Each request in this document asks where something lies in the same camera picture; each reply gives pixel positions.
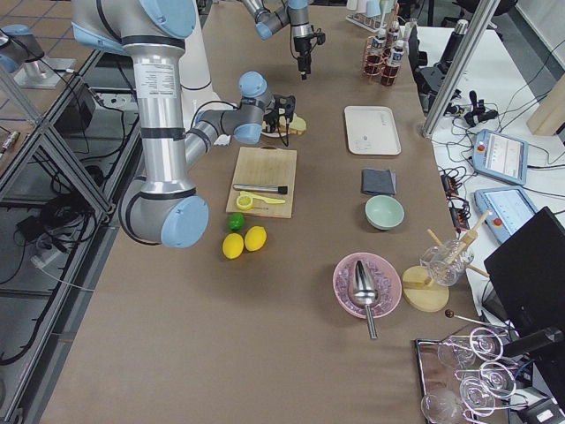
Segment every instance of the blue joint cap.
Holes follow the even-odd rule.
[[[196,124],[197,122],[199,122],[202,119],[202,115],[204,115],[204,112],[206,112],[206,111],[201,110],[196,115],[194,115],[194,124]]]
[[[15,72],[19,68],[16,62],[5,55],[0,55],[0,66],[2,66],[8,73]]]
[[[147,16],[165,34],[185,39],[196,26],[197,12],[192,1],[139,0]]]
[[[2,31],[4,31],[8,35],[13,35],[13,36],[34,34],[32,33],[32,30],[29,29],[29,26],[23,24],[8,25],[2,28]]]
[[[169,212],[161,229],[161,242],[166,247],[186,248],[202,237],[208,225],[208,205],[193,195],[182,199]]]
[[[238,128],[236,128],[236,131],[233,132],[233,136],[240,143],[257,144],[261,136],[261,125],[242,124]]]
[[[259,97],[267,91],[267,82],[260,73],[249,71],[239,79],[239,90],[243,97]]]
[[[92,49],[105,51],[107,53],[129,56],[119,42],[88,31],[87,29],[75,24],[74,22],[72,22],[72,31],[74,32],[75,40],[81,44],[84,44],[85,46],[88,46]]]
[[[273,36],[271,29],[262,22],[255,26],[255,31],[257,31],[257,34],[259,34],[261,40],[268,40]]]
[[[308,7],[308,0],[289,0],[289,7],[295,11],[305,9]]]

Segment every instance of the metal ice scoop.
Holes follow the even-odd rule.
[[[357,261],[355,264],[355,278],[350,282],[348,294],[356,306],[365,308],[369,337],[376,340],[377,329],[374,325],[371,307],[379,300],[379,293],[375,288],[371,272],[363,261]]]

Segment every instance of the dark gray napkin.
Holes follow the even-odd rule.
[[[372,170],[365,168],[361,172],[361,192],[377,194],[396,194],[396,174],[392,170]]]

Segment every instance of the metal pole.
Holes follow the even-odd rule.
[[[427,119],[422,127],[422,135],[427,139],[432,137],[435,128],[448,107],[451,96],[456,90],[457,84],[463,75],[463,71],[471,60],[475,48],[477,48],[480,37],[485,32],[488,23],[496,11],[500,0],[481,0],[477,10],[473,14],[469,30],[461,41],[453,63],[441,84],[440,91],[433,101],[433,105],[427,114]]]

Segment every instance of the extension cord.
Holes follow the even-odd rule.
[[[30,258],[36,268],[44,269],[62,252],[56,247],[50,249],[37,249],[37,254]]]
[[[120,109],[124,112],[137,111],[138,104],[132,95],[127,94],[112,94],[112,93],[98,93],[102,99],[104,106],[114,109]]]

